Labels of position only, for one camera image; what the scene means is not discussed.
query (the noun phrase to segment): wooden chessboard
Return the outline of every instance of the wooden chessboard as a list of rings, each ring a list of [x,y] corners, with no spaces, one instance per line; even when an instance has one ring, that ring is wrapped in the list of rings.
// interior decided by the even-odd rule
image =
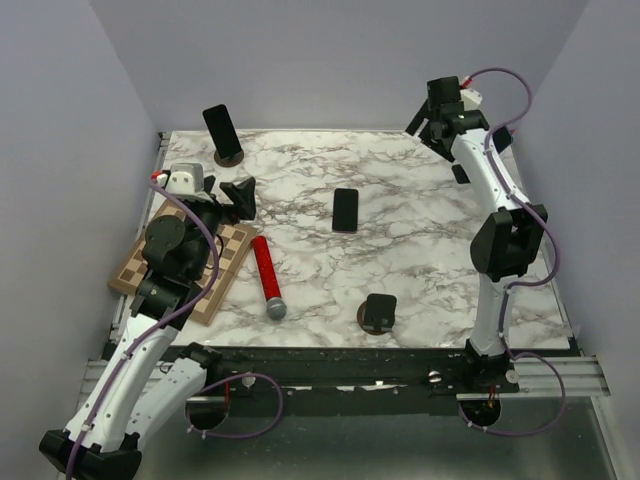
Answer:
[[[153,218],[162,215],[175,215],[181,219],[184,219],[185,216],[184,212],[168,201],[162,204]],[[218,233],[224,241],[224,251],[220,258],[220,273],[211,291],[198,302],[189,317],[191,320],[204,325],[209,325],[213,321],[213,317],[231,287],[238,269],[244,263],[244,259],[251,249],[251,241],[256,237],[258,231],[249,225],[238,224],[235,226],[220,225]],[[118,270],[109,279],[109,286],[111,288],[125,295],[135,295],[138,285],[142,281],[145,273],[147,273],[147,264],[142,258],[144,244],[143,232],[124,262],[122,262]],[[217,238],[216,245],[218,251],[220,251],[220,240]],[[209,256],[209,261],[198,285],[204,286],[211,279],[213,273],[212,267],[213,254]]]

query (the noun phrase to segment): tabletop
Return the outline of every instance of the tabletop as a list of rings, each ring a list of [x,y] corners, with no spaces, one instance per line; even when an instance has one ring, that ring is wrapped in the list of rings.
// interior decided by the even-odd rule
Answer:
[[[253,176],[258,213],[288,306],[270,320],[253,253],[210,326],[187,322],[174,345],[462,347],[476,314],[478,274],[469,245],[486,218],[451,164],[400,132],[240,131],[245,159],[221,168],[208,132],[174,132],[163,168],[199,162],[219,182]],[[519,181],[510,150],[502,155]],[[359,191],[355,234],[331,230],[333,192]],[[162,204],[156,194],[150,215]],[[529,276],[547,267],[538,255]],[[398,299],[393,331],[356,322],[370,293]],[[567,348],[551,286],[516,294],[511,344]]]

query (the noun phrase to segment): white marble table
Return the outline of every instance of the white marble table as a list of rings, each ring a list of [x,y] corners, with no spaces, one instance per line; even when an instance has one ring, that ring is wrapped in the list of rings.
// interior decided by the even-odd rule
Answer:
[[[253,222],[269,239],[286,318],[271,321],[250,253],[212,324],[187,322],[175,344],[290,347],[462,347],[476,313],[469,244],[485,216],[450,164],[402,133],[240,132],[245,160],[223,169],[206,132],[174,132],[164,168],[201,162],[220,181],[257,180]],[[503,155],[513,171],[510,153]],[[360,191],[356,234],[331,231],[335,188]],[[162,199],[153,200],[151,214]],[[546,272],[542,258],[530,275]],[[356,323],[370,293],[398,298],[393,332]],[[551,287],[516,296],[511,343],[567,348]]]

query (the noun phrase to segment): gray wall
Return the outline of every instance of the gray wall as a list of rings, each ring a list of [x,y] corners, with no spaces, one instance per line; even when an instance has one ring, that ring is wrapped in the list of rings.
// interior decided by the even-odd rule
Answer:
[[[559,284],[596,353],[640,473],[640,3],[592,0],[518,129],[531,196],[564,251]]]
[[[204,127],[227,103],[239,127],[404,128],[428,79],[492,65],[537,88],[586,0],[91,0],[147,111]],[[486,113],[521,92],[478,82]]]
[[[86,0],[3,2],[0,58],[0,478],[47,479],[158,137]]]

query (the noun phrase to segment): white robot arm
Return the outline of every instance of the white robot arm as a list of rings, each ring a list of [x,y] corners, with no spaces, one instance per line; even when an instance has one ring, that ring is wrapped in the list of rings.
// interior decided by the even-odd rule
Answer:
[[[143,395],[157,362],[206,293],[196,282],[218,226],[255,217],[255,180],[221,184],[233,201],[222,205],[210,193],[215,178],[204,178],[202,165],[176,164],[154,178],[168,197],[188,207],[193,219],[162,216],[148,225],[142,251],[148,271],[136,291],[122,338],[80,410],[63,430],[48,431],[40,442],[40,451],[68,478],[132,479],[149,437],[189,397],[222,375],[221,355],[194,343]]]
[[[467,349],[481,363],[483,359],[485,363],[508,361],[502,337],[508,335],[513,295],[507,297],[506,311],[501,314],[505,288],[526,273],[535,259],[543,230],[512,200],[511,195],[515,194],[529,203],[500,160],[493,140],[492,157],[510,192],[505,192],[487,159],[485,138],[489,125],[477,110],[482,97],[461,87],[457,77],[430,81],[427,88],[429,97],[406,131],[418,135],[425,145],[450,162],[457,162],[453,168],[462,172],[463,179],[458,175],[456,178],[471,184],[488,215],[471,244],[471,258],[480,273],[480,294]],[[533,208],[546,220],[543,206]]]

